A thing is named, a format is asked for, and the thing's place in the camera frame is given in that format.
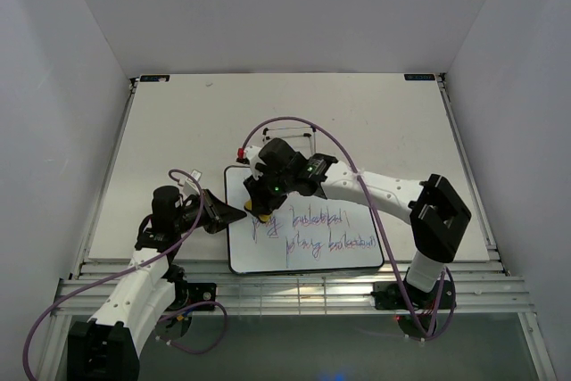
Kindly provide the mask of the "black framed whiteboard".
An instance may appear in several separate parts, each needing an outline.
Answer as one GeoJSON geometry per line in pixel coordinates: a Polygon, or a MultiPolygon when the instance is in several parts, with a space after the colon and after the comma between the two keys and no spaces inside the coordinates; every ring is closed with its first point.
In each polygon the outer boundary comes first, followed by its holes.
{"type": "Polygon", "coordinates": [[[248,213],[228,227],[236,274],[377,269],[385,258],[368,208],[289,195],[266,222],[248,213]]]}

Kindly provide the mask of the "yellow black whiteboard eraser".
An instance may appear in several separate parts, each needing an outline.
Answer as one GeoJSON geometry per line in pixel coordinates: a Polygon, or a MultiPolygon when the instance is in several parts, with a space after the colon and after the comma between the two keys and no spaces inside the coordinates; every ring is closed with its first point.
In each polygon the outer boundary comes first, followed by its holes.
{"type": "Polygon", "coordinates": [[[255,202],[252,199],[244,203],[244,209],[262,223],[267,222],[272,215],[271,209],[263,203],[255,202]]]}

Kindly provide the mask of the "left blue table label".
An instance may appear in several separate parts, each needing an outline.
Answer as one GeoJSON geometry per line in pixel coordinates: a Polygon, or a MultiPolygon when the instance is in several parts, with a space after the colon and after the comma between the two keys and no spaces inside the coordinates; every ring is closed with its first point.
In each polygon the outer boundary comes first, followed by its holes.
{"type": "Polygon", "coordinates": [[[139,78],[139,82],[140,83],[163,83],[163,82],[169,82],[170,81],[170,75],[156,75],[156,74],[152,74],[152,75],[142,75],[139,78]]]}

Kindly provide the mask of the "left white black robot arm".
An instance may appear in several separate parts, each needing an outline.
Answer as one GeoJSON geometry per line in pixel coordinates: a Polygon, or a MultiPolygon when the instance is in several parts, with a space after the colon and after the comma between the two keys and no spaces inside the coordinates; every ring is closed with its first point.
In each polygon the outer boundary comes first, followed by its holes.
{"type": "Polygon", "coordinates": [[[157,324],[179,324],[186,332],[191,312],[219,307],[213,283],[186,281],[185,271],[173,262],[173,246],[197,228],[218,233],[245,218],[245,212],[208,189],[184,197],[175,186],[156,188],[151,207],[138,229],[130,272],[89,320],[70,328],[69,380],[136,380],[140,353],[157,324]]]}

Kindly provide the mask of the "blue table label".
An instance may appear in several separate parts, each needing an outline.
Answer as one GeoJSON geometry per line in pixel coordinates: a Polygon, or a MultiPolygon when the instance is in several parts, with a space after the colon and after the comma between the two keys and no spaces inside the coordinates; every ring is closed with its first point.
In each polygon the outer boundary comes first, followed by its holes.
{"type": "Polygon", "coordinates": [[[406,81],[435,81],[432,73],[405,73],[403,77],[406,81]]]}
{"type": "Polygon", "coordinates": [[[170,81],[170,75],[156,75],[156,74],[152,74],[152,75],[142,75],[139,78],[139,82],[140,83],[163,83],[163,82],[169,82],[170,81]]]}

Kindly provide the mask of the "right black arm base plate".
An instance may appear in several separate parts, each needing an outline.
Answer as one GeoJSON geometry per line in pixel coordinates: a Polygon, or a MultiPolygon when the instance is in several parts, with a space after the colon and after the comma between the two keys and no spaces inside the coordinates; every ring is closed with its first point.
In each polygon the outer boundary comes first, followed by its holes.
{"type": "MultiPolygon", "coordinates": [[[[416,287],[408,285],[404,282],[404,287],[412,307],[415,310],[430,310],[435,308],[438,284],[435,284],[432,291],[425,293],[416,287]]],[[[370,293],[374,298],[374,306],[377,310],[407,310],[408,306],[404,300],[396,282],[375,282],[373,290],[370,293]]],[[[451,282],[445,280],[443,282],[443,290],[441,293],[439,309],[449,310],[452,306],[452,290],[451,282]]]]}

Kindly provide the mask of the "right blue table label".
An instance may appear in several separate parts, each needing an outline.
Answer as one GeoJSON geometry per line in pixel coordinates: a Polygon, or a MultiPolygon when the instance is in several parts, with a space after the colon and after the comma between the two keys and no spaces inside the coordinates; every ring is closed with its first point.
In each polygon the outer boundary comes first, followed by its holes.
{"type": "Polygon", "coordinates": [[[435,81],[432,73],[405,73],[403,77],[406,81],[435,81]]]}

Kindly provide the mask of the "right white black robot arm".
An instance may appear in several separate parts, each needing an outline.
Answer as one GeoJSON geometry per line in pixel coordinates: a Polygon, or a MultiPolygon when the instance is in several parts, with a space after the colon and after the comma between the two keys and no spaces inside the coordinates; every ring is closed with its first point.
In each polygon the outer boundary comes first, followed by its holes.
{"type": "Polygon", "coordinates": [[[472,214],[446,177],[433,174],[426,180],[410,180],[359,172],[332,155],[305,157],[280,138],[263,147],[241,148],[237,159],[251,171],[244,181],[249,195],[244,207],[261,222],[267,222],[287,196],[297,193],[356,203],[409,225],[416,252],[402,291],[389,286],[382,293],[388,302],[425,308],[451,289],[451,282],[437,282],[454,260],[472,214]]]}

